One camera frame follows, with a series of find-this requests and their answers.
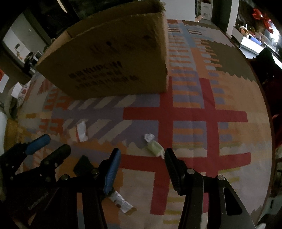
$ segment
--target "table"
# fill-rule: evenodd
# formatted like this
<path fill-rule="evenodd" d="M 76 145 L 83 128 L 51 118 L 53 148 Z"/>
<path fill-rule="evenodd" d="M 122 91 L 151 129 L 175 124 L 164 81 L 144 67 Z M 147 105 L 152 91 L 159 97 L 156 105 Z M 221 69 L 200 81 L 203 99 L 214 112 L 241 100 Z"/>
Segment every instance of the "table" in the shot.
<path fill-rule="evenodd" d="M 114 187 L 137 211 L 127 216 L 105 199 L 109 228 L 177 228 L 184 196 L 173 190 L 164 160 L 146 149 L 144 134 L 152 133 L 188 167 L 202 175 L 223 174 L 256 221 L 272 164 L 271 129 L 258 82 L 218 28 L 180 20 L 168 20 L 168 26 L 166 93 L 73 101 L 36 73 L 18 113 L 17 139 L 47 133 L 51 143 L 28 157 L 22 169 L 38 166 L 67 143 L 72 153 L 56 176 L 75 176 L 72 169 L 82 155 L 97 166 L 118 147 L 122 160 Z M 67 132 L 81 121 L 89 140 L 72 142 Z M 202 228 L 207 211 L 205 195 Z M 82 218 L 81 205 L 78 216 Z"/>

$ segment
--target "blue gripper pad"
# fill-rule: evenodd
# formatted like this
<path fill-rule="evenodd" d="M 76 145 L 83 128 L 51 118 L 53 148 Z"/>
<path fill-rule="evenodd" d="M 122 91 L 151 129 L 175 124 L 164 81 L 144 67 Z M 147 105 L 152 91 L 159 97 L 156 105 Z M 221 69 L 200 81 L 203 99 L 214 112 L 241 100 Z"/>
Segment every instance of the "blue gripper pad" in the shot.
<path fill-rule="evenodd" d="M 48 134 L 44 134 L 41 137 L 35 139 L 34 141 L 28 143 L 27 149 L 25 150 L 26 155 L 32 155 L 36 151 L 40 150 L 44 146 L 48 145 L 51 141 L 51 138 Z"/>
<path fill-rule="evenodd" d="M 114 180 L 116 178 L 116 174 L 118 172 L 118 167 L 120 165 L 120 160 L 122 157 L 122 154 L 120 152 L 120 150 L 118 148 L 114 148 L 112 154 L 115 153 L 115 156 L 112 160 L 112 163 L 109 166 L 109 170 L 105 176 L 105 186 L 104 186 L 104 193 L 105 195 L 108 195 L 109 192 L 113 189 L 113 184 L 114 184 Z"/>

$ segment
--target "bolt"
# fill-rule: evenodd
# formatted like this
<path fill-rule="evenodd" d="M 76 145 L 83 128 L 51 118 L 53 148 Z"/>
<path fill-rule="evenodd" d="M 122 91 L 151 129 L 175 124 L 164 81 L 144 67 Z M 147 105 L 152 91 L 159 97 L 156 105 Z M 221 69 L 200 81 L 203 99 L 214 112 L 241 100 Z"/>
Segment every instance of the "bolt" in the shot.
<path fill-rule="evenodd" d="M 188 173 L 188 174 L 194 174 L 194 173 L 195 173 L 195 170 L 194 170 L 194 169 L 187 169 L 187 173 Z"/>
<path fill-rule="evenodd" d="M 46 177 L 46 178 L 45 178 L 45 181 L 46 181 L 46 182 L 50 182 L 50 181 L 51 181 L 51 178 L 50 178 L 50 177 Z"/>
<path fill-rule="evenodd" d="M 99 169 L 92 169 L 91 173 L 93 175 L 97 175 L 99 173 Z"/>
<path fill-rule="evenodd" d="M 219 180 L 225 180 L 225 177 L 224 177 L 223 175 L 218 175 L 217 178 L 218 178 Z"/>
<path fill-rule="evenodd" d="M 64 174 L 61 176 L 61 180 L 67 180 L 69 178 L 69 176 L 67 174 Z"/>

